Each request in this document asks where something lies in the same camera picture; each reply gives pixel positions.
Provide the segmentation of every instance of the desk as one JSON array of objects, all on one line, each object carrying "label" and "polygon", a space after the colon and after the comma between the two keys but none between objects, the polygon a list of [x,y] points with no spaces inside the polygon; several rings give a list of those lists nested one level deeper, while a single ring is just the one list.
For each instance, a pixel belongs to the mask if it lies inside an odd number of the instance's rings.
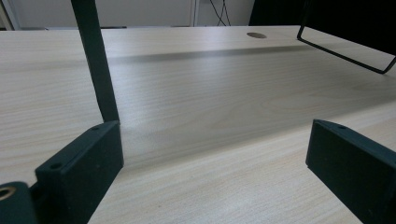
[{"label": "desk", "polygon": [[[125,167],[90,223],[359,223],[306,168],[311,123],[395,149],[396,69],[380,76],[297,32],[104,30]],[[38,165],[102,120],[77,31],[1,32],[0,45],[0,179],[32,185]]]}]

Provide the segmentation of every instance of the cable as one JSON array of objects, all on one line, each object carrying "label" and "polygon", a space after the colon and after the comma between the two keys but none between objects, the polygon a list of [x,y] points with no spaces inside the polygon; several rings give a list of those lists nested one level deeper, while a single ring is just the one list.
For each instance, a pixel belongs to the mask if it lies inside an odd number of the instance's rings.
[{"label": "cable", "polygon": [[227,11],[227,5],[225,5],[225,0],[223,0],[223,5],[225,7],[225,15],[227,16],[228,24],[231,26],[230,18],[228,18],[228,11]]},{"label": "cable", "polygon": [[224,5],[224,2],[223,2],[223,6],[222,6],[222,8],[221,8],[221,14],[220,14],[220,17],[221,17],[221,18],[222,18],[223,12],[224,12],[224,7],[225,7],[225,5]]},{"label": "cable", "polygon": [[210,0],[210,3],[212,4],[213,9],[215,9],[216,15],[218,16],[218,18],[219,18],[219,20],[221,21],[221,23],[222,23],[224,26],[227,26],[227,25],[224,23],[224,21],[221,19],[221,16],[219,16],[219,13],[218,13],[218,11],[216,10],[216,7],[215,7],[215,5],[213,4],[212,0]]}]

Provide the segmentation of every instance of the black wire frame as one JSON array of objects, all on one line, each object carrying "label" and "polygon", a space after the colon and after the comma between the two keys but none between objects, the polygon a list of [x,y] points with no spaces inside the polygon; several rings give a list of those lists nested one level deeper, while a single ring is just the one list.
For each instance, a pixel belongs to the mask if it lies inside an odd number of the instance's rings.
[{"label": "black wire frame", "polygon": [[304,30],[304,28],[305,28],[305,26],[306,26],[306,24],[307,24],[307,22],[308,22],[308,18],[309,18],[310,14],[311,14],[311,11],[312,11],[312,4],[311,4],[311,2],[312,2],[312,1],[308,1],[308,3],[307,3],[308,5],[305,5],[305,13],[304,13],[303,22],[302,22],[301,27],[300,27],[300,30],[299,30],[299,32],[298,32],[298,34],[297,34],[297,39],[298,39],[298,40],[300,40],[301,42],[303,42],[303,43],[305,43],[305,44],[307,44],[307,45],[310,45],[310,46],[312,46],[312,47],[314,47],[314,48],[321,49],[321,50],[323,50],[323,51],[325,51],[325,52],[328,52],[328,53],[330,53],[330,54],[332,54],[332,55],[334,55],[334,56],[337,56],[337,57],[339,57],[339,58],[342,58],[342,59],[344,59],[344,60],[347,60],[347,61],[349,61],[349,62],[351,62],[351,63],[357,64],[357,65],[359,65],[359,66],[361,66],[361,67],[364,67],[364,68],[366,68],[366,69],[369,69],[369,70],[371,70],[371,71],[373,71],[373,72],[376,72],[376,73],[378,73],[378,74],[381,74],[381,75],[386,74],[386,73],[392,68],[392,66],[393,66],[394,64],[396,64],[396,56],[395,56],[395,57],[393,58],[393,60],[389,63],[389,65],[388,65],[384,70],[381,70],[381,69],[372,67],[371,65],[368,65],[368,64],[366,64],[366,63],[361,63],[361,62],[359,62],[359,61],[357,61],[357,60],[351,59],[351,58],[349,58],[349,57],[347,57],[347,56],[345,56],[345,55],[342,55],[342,54],[340,54],[340,53],[334,52],[334,51],[332,51],[332,50],[330,50],[330,49],[323,48],[322,46],[319,46],[319,45],[314,44],[314,43],[312,43],[312,42],[310,42],[310,41],[308,41],[308,40],[303,39],[303,38],[302,38],[303,30]]}]

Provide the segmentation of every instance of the light wood grain tabletop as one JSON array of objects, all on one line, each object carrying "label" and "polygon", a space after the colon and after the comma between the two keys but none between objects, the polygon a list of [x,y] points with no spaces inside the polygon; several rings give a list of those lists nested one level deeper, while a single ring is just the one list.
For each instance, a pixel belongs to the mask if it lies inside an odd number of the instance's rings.
[{"label": "light wood grain tabletop", "polygon": [[[125,167],[90,223],[360,223],[307,169],[310,128],[326,119],[396,149],[396,69],[314,49],[298,28],[103,30]],[[78,31],[0,32],[2,183],[34,184],[38,165],[101,122]]]}]

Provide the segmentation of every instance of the desk hole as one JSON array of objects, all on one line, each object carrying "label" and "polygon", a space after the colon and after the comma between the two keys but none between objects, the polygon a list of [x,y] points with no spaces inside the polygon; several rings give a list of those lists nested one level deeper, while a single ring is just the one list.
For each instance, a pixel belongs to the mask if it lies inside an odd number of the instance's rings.
[{"label": "desk hole", "polygon": [[15,191],[17,191],[15,187],[0,188],[0,201],[9,198],[11,195],[15,193]]},{"label": "desk hole", "polygon": [[62,164],[60,162],[57,163],[53,163],[49,168],[51,168],[52,170],[56,170],[59,169],[62,166]]},{"label": "desk hole", "polygon": [[248,36],[253,37],[253,38],[259,38],[259,39],[264,39],[267,38],[266,35],[260,34],[260,33],[247,33]]}]

